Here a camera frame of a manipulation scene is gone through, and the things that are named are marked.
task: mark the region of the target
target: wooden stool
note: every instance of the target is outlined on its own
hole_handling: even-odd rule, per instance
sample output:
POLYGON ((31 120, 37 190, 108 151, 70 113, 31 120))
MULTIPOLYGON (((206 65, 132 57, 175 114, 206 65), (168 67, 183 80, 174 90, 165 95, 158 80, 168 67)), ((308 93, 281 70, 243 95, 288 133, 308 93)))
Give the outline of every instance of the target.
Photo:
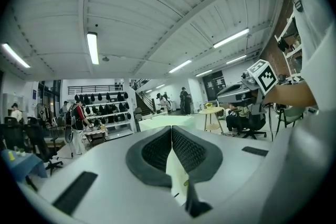
POLYGON ((223 129, 222 129, 222 126, 221 126, 221 123, 219 122, 219 119, 218 119, 218 116, 217 116, 217 112, 219 111, 222 111, 224 110, 223 108, 207 108, 207 109, 204 109, 204 110, 201 110, 199 113, 200 114, 205 114, 205 124, 204 124, 204 130, 209 130, 210 132, 213 131, 213 130, 216 130, 218 128, 220 128, 220 130, 222 131, 223 133, 223 129), (210 124, 206 125, 206 121, 207 121, 207 116, 208 114, 210 115, 210 124), (217 118, 217 121, 218 121, 218 124, 212 124, 211 123, 211 114, 215 114, 216 118, 217 118))

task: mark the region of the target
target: pants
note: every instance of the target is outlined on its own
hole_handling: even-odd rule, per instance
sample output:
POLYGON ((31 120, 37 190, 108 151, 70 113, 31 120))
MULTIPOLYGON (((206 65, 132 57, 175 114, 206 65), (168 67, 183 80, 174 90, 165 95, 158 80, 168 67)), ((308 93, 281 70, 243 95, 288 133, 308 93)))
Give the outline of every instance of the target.
POLYGON ((73 130, 73 138, 72 143, 75 148, 75 152, 77 155, 84 154, 85 153, 85 147, 82 143, 82 137, 83 137, 84 130, 73 130))
POLYGON ((186 115, 191 114, 190 103, 187 103, 187 102, 184 103, 184 112, 185 112, 186 115))
POLYGON ((229 129, 229 131, 232 131, 232 128, 240 128, 241 126, 244 127, 245 123, 248 121, 246 117, 239 117, 237 113, 233 111, 229 111, 229 115, 226 117, 226 127, 229 129))

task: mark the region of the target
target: seated person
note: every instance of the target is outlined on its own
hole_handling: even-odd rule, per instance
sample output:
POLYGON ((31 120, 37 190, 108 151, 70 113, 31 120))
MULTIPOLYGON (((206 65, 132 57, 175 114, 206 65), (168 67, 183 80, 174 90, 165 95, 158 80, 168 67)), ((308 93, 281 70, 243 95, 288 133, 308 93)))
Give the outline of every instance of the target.
POLYGON ((242 126, 244 126, 244 123, 248 122, 249 110, 246 106, 235 107, 232 104, 229 104, 229 108, 230 110, 228 116, 226 116, 226 126, 229 129, 229 131, 224 133, 224 135, 236 136, 238 134, 238 128, 240 126, 239 122, 241 122, 242 126), (237 109, 240 110, 238 114, 234 112, 234 110, 237 109))

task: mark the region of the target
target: ceiling light fixture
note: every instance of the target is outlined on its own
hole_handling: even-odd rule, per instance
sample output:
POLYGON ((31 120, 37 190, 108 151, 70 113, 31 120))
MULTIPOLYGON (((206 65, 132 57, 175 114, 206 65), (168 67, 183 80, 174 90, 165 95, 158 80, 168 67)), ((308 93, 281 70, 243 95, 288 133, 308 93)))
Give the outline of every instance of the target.
POLYGON ((208 74, 208 73, 210 73, 210 72, 212 72, 212 69, 210 69, 210 70, 208 70, 208 71, 205 71, 205 72, 203 72, 203 73, 201 73, 201 74, 198 74, 198 75, 196 75, 196 76, 199 77, 199 76, 201 76, 201 75, 208 74))
POLYGON ((91 61, 94 65, 99 65, 98 50, 97 50, 97 33, 88 33, 88 45, 91 56, 91 61))
POLYGON ((223 40, 220 41, 220 42, 217 42, 217 43, 214 45, 214 48, 216 49, 216 48, 218 48, 218 47, 221 46, 221 45, 224 45, 224 44, 226 44, 226 43, 228 43, 228 42, 230 42, 230 41, 232 41, 232 40, 234 40, 234 39, 236 39, 236 38, 238 38, 238 37, 240 37, 240 36, 242 36, 242 35, 244 35, 244 34, 247 34, 248 32, 250 32, 250 29, 249 29, 249 28, 246 28, 245 30, 243 30, 243 31, 241 31, 241 32, 239 32, 239 33, 237 33, 237 34, 234 34, 233 36, 230 36, 230 37, 228 37, 228 38, 223 39, 223 40))
POLYGON ((28 65, 19 55, 16 54, 15 51, 12 50, 12 48, 7 44, 2 44, 2 47, 10 54, 12 57, 17 60, 21 65, 23 65, 25 68, 29 68, 30 65, 28 65))
POLYGON ((238 57, 238 58, 236 58, 236 59, 233 59, 233 60, 231 60, 231 61, 229 61, 229 62, 226 62, 226 64, 229 64, 229 63, 238 61, 238 60, 243 59, 243 58, 245 58, 245 57, 246 57, 246 55, 240 56, 240 57, 238 57))
POLYGON ((174 69, 170 70, 169 73, 173 73, 173 72, 179 70, 181 67, 186 66, 188 63, 191 63, 191 61, 188 60, 188 61, 184 62, 183 64, 179 65, 178 67, 175 67, 174 69))

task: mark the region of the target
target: chair base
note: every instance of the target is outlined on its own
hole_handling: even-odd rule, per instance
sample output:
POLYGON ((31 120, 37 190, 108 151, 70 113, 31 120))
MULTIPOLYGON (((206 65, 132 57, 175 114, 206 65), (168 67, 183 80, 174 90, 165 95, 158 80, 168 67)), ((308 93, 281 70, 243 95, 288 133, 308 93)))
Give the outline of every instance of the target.
POLYGON ((248 138, 249 136, 252 137, 252 139, 255 139, 257 140, 255 134, 263 134, 264 137, 266 138, 267 137, 267 133, 266 132, 257 132, 257 131, 241 131, 239 132, 240 134, 245 134, 242 138, 248 138))
POLYGON ((49 164, 48 166, 46 167, 46 170, 49 170, 50 169, 50 176, 52 176, 52 172, 55 168, 63 168, 62 166, 59 166, 60 165, 63 165, 63 162, 55 162, 55 163, 52 163, 51 161, 49 161, 49 164))

